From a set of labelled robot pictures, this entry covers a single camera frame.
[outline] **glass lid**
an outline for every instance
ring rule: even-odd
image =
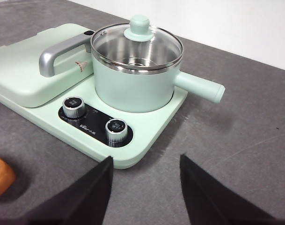
[[[91,38],[94,57],[105,64],[134,70],[157,70],[177,66],[183,45],[173,34],[150,25],[147,17],[135,15],[130,24],[111,25]]]

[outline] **pot handle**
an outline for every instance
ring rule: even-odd
[[[179,71],[175,76],[174,85],[214,103],[220,102],[226,89],[222,84],[208,81],[182,71]]]
[[[53,45],[46,50],[39,57],[39,72],[42,76],[52,77],[55,75],[54,73],[54,61],[55,59],[80,46],[85,45],[86,52],[91,53],[90,49],[90,38],[93,35],[94,31],[88,30],[82,34],[79,34],[75,37],[72,37],[68,40],[60,42],[56,45]]]

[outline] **brand logo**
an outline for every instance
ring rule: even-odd
[[[81,125],[80,125],[80,128],[82,128],[83,130],[88,131],[89,133],[91,133],[91,134],[93,134],[93,135],[96,134],[95,131],[90,130],[86,125],[81,124]]]

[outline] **gray tabletop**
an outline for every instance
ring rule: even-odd
[[[125,21],[65,0],[6,1],[0,3],[0,46],[64,23],[96,30]],[[216,105],[189,94],[142,160],[114,170],[104,224],[189,224],[179,177],[183,153],[236,193],[285,218],[285,71],[181,40],[182,71],[224,84],[224,98]],[[97,165],[2,104],[0,157],[17,174],[0,198],[0,218],[22,215]]]

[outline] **chrome knob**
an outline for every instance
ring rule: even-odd
[[[109,142],[123,142],[128,135],[128,125],[124,120],[111,119],[106,123],[106,137]]]
[[[77,96],[67,97],[62,103],[64,115],[68,118],[79,118],[85,114],[85,104],[82,98]]]

